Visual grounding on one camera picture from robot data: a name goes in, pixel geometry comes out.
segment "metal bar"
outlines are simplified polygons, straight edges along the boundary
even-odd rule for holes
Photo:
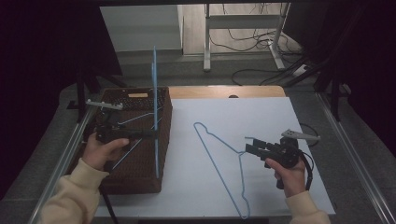
[[[38,200],[37,205],[35,206],[35,210],[33,211],[33,214],[29,219],[28,222],[29,224],[38,222],[39,219],[38,212],[40,211],[44,203],[52,196],[55,190],[55,185],[58,182],[58,179],[66,172],[68,165],[70,161],[73,159],[73,156],[75,155],[75,152],[78,148],[82,133],[84,132],[84,128],[87,125],[90,117],[94,113],[95,109],[96,109],[95,107],[89,106],[87,113],[85,113],[85,116],[82,119],[82,121],[76,125],[76,128],[73,131],[72,136],[70,137],[70,140],[64,149],[64,153],[62,154],[57,165],[55,166],[55,169],[51,177],[49,178],[49,182],[47,183],[47,186],[44,188],[43,193],[41,194],[41,197]]]
[[[290,3],[287,3],[285,5],[285,9],[282,11],[279,17],[278,25],[276,28],[276,33],[274,36],[273,41],[268,41],[269,49],[271,51],[271,54],[274,58],[276,67],[278,70],[285,70],[285,64],[283,64],[282,58],[280,57],[279,53],[277,52],[277,44],[279,42],[280,34],[283,30],[283,25],[285,24],[285,19],[286,19],[286,14],[289,9]]]
[[[153,66],[152,66],[152,85],[154,91],[154,131],[158,132],[158,92],[157,92],[157,51],[154,47],[153,51]],[[155,175],[157,179],[160,178],[160,164],[158,156],[158,135],[154,139],[154,151],[155,151]]]
[[[275,29],[280,20],[279,15],[215,15],[210,16],[209,29]]]
[[[338,140],[340,141],[346,155],[352,164],[361,184],[366,190],[369,199],[371,200],[375,211],[378,213],[379,217],[382,220],[382,223],[396,223],[394,215],[391,213],[388,203],[385,200],[384,196],[381,193],[378,185],[371,178],[367,168],[365,167],[361,157],[357,153],[354,148],[352,142],[349,140],[346,131],[343,128],[341,122],[338,122],[334,116],[332,115],[332,111],[330,110],[330,104],[326,99],[325,93],[317,93],[317,97],[319,102],[322,105],[322,108],[326,114],[327,119],[329,120],[332,128],[334,129],[335,134],[337,135]]]
[[[116,110],[122,110],[122,108],[123,108],[122,104],[112,105],[112,104],[107,104],[105,102],[93,102],[90,99],[88,99],[87,102],[85,102],[85,104],[86,105],[99,106],[99,107],[103,107],[103,108],[116,109]]]
[[[204,50],[204,71],[210,71],[210,42],[209,42],[209,26],[210,26],[210,13],[209,4],[206,4],[206,17],[205,17],[205,50]]]

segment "black curtain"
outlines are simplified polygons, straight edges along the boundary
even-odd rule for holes
[[[121,75],[100,8],[52,2],[0,3],[0,198],[32,155],[59,93],[76,82],[77,71],[94,76],[94,66]]]
[[[373,2],[345,48],[341,77],[349,103],[396,156],[396,5]]]

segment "beige sleeve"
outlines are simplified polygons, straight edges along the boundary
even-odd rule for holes
[[[325,212],[317,209],[309,191],[287,198],[286,204],[291,211],[292,220],[290,224],[330,223],[329,216]]]
[[[62,176],[56,194],[41,209],[39,223],[90,223],[99,204],[99,185],[108,176],[82,159],[71,175]]]

